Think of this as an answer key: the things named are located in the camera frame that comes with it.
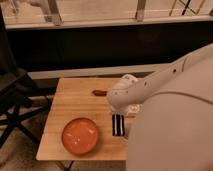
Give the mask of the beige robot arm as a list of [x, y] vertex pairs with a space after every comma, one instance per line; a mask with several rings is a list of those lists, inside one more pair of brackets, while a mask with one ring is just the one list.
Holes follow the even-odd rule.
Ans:
[[142, 109], [130, 128], [126, 171], [213, 171], [213, 43], [107, 93], [114, 114]]

